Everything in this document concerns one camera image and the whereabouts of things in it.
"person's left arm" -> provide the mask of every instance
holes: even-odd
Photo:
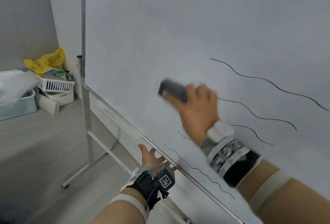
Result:
[[[142,168],[152,169],[155,173],[163,165],[164,157],[156,158],[155,149],[150,152],[147,148],[139,144],[138,147],[142,152]],[[136,204],[140,204],[140,208],[146,207],[146,216],[149,216],[149,205],[147,204],[146,196],[143,196],[138,190],[134,188],[125,188],[120,192],[120,195],[127,195],[127,197],[137,200]],[[138,207],[129,201],[118,200],[110,203],[105,209],[99,213],[91,224],[144,224],[145,218]]]

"whiteboard eraser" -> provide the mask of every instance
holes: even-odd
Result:
[[[187,95],[183,85],[166,78],[160,83],[158,95],[163,96],[164,90],[179,99],[181,102],[187,103]]]

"black marker line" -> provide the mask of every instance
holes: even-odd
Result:
[[[259,119],[264,119],[264,120],[273,120],[273,121],[282,121],[282,122],[286,122],[290,125],[292,125],[294,127],[294,129],[297,131],[297,128],[295,125],[293,125],[291,122],[289,121],[285,121],[285,120],[281,120],[281,119],[273,119],[273,118],[263,118],[263,117],[259,117],[259,116],[256,116],[246,105],[244,105],[243,103],[240,103],[240,102],[236,102],[236,101],[231,101],[231,100],[225,100],[225,99],[222,99],[220,97],[218,97],[220,100],[222,101],[226,101],[226,102],[233,102],[233,103],[238,103],[238,104],[241,104],[243,105],[244,107],[246,107],[250,112],[251,114],[253,114],[255,117],[259,118]]]
[[[188,139],[188,140],[191,140],[191,141],[193,142],[192,139],[189,139],[188,137],[183,136],[183,135],[179,132],[179,130],[178,130],[178,133],[179,133],[182,137],[184,137],[184,138],[186,138],[186,139]]]
[[[231,68],[237,75],[239,75],[239,76],[243,76],[243,77],[247,77],[247,78],[256,78],[256,79],[261,79],[261,80],[264,80],[264,81],[267,81],[267,82],[269,82],[269,83],[271,83],[271,84],[273,84],[276,88],[278,88],[279,90],[281,90],[281,91],[283,91],[283,92],[285,92],[285,93],[289,93],[289,94],[292,94],[292,95],[298,95],[298,96],[302,96],[302,97],[305,97],[305,98],[308,98],[308,99],[310,99],[310,100],[312,100],[313,102],[315,102],[321,109],[324,109],[324,110],[326,110],[326,111],[329,111],[328,109],[326,109],[325,107],[323,107],[322,105],[320,105],[316,100],[314,100],[313,98],[311,98],[311,97],[308,97],[308,96],[306,96],[306,95],[301,95],[301,94],[297,94],[297,93],[293,93],[293,92],[289,92],[289,91],[286,91],[286,90],[284,90],[284,89],[281,89],[280,87],[278,87],[275,83],[273,83],[273,82],[271,82],[270,80],[267,80],[267,79],[265,79],[265,78],[261,78],[261,77],[255,77],[255,76],[244,76],[244,75],[241,75],[241,74],[239,74],[239,73],[237,73],[229,64],[227,64],[227,63],[225,63],[225,62],[223,62],[223,61],[220,61],[220,60],[216,60],[216,59],[213,59],[213,58],[210,58],[211,60],[213,60],[213,61],[217,61],[217,62],[221,62],[221,63],[223,63],[223,64],[226,64],[229,68]]]
[[[180,155],[178,154],[178,152],[176,152],[176,154],[179,156],[179,158],[180,158],[181,160],[183,160],[185,163],[187,163],[184,159],[182,159],[182,158],[180,157]],[[198,169],[198,170],[199,170],[203,175],[205,175],[206,177],[208,177],[208,176],[207,176],[206,174],[204,174],[200,169]],[[231,197],[233,197],[233,198],[235,199],[235,197],[234,197],[231,193],[226,192],[226,191],[223,191],[219,183],[214,182],[214,181],[212,181],[212,182],[215,183],[215,184],[218,184],[222,192],[227,193],[227,194],[230,194]]]
[[[257,135],[257,133],[256,133],[253,129],[249,128],[249,127],[242,126],[242,125],[234,125],[234,124],[230,124],[230,126],[237,126],[237,127],[248,128],[248,129],[250,129],[250,130],[252,130],[252,131],[254,132],[255,136],[256,136],[260,141],[262,141],[263,143],[266,143],[266,144],[269,144],[269,145],[273,145],[273,146],[275,146],[275,144],[271,144],[271,143],[264,142],[262,139],[259,138],[259,136]]]

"floor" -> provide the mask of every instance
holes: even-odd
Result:
[[[108,146],[116,145],[114,137],[93,114],[92,131]],[[62,106],[55,116],[39,109],[0,121],[0,217],[6,215],[17,224],[90,223],[119,193],[129,176],[107,155],[67,189],[62,188],[61,183],[86,164],[85,140],[79,99]],[[102,152],[94,144],[95,157]],[[119,145],[114,153],[131,170],[137,167]],[[151,219],[156,222],[160,214],[167,212],[159,209],[148,223]],[[174,222],[168,218],[161,223]]]

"hand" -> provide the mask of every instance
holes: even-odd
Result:
[[[179,111],[184,130],[199,146],[206,137],[207,131],[219,120],[217,93],[204,84],[196,89],[189,84],[185,91],[187,104],[167,91],[163,92],[163,97]]]
[[[142,153],[142,167],[148,166],[152,168],[155,173],[157,173],[158,169],[163,165],[163,161],[165,158],[163,156],[156,158],[155,157],[155,149],[150,149],[150,152],[147,150],[146,146],[143,144],[138,144],[138,147],[141,149]]]

